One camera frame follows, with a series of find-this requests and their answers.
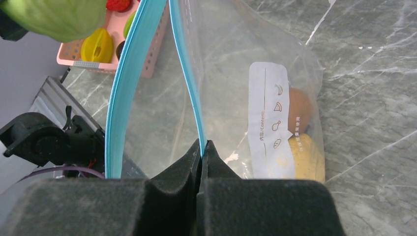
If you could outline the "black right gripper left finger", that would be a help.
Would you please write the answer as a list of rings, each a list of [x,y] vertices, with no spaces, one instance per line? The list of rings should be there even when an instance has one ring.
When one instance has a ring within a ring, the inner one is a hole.
[[[188,236],[200,145],[151,179],[45,179],[1,226],[3,236]]]

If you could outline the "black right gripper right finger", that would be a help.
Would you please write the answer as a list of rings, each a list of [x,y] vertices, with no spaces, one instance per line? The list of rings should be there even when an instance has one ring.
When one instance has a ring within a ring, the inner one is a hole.
[[[199,236],[343,236],[333,198],[321,183],[241,179],[208,141],[196,196]]]

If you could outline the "yellow lemon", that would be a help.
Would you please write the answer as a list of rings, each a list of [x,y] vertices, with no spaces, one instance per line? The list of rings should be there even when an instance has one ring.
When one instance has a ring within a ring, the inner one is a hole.
[[[275,156],[274,163],[278,170],[275,178],[309,179],[321,183],[325,181],[325,158],[312,138],[307,134],[286,141],[276,138],[272,147],[276,150],[281,144],[284,144],[285,154],[290,151],[292,156],[280,154]]]

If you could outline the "brown kiwi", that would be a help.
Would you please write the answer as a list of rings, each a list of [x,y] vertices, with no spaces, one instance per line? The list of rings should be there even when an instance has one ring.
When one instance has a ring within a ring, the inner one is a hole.
[[[308,95],[296,88],[289,89],[288,130],[295,134],[304,133],[312,118],[312,105]]]

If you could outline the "clear zip top bag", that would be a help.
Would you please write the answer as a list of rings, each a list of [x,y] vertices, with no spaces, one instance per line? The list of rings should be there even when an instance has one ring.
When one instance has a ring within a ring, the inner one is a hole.
[[[324,155],[318,93],[323,68],[296,37],[241,0],[168,0],[173,38],[197,126],[200,152],[209,140],[244,178],[275,178],[276,138],[307,134]],[[107,113],[105,176],[121,176],[127,120],[147,47],[165,0],[144,0],[128,33]],[[305,92],[312,118],[304,133],[288,130],[289,89]]]

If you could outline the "light green cabbage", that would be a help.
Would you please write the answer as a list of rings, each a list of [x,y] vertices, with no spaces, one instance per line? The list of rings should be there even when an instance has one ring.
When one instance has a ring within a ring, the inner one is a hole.
[[[24,29],[63,43],[90,36],[106,20],[105,0],[5,0],[0,10]]]

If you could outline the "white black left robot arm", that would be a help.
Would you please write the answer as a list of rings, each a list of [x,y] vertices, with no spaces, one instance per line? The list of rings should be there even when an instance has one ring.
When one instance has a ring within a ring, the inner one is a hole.
[[[104,133],[65,108],[65,124],[39,112],[21,114],[0,129],[0,191],[48,172],[104,178]]]

